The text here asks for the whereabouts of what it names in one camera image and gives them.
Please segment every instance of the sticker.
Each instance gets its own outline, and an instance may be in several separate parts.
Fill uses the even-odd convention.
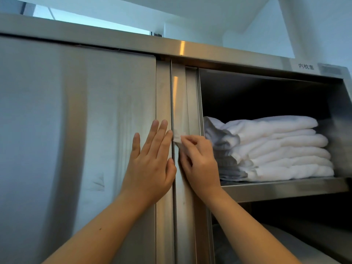
[[[308,62],[306,60],[299,60],[290,58],[292,71],[320,75],[318,63]]]

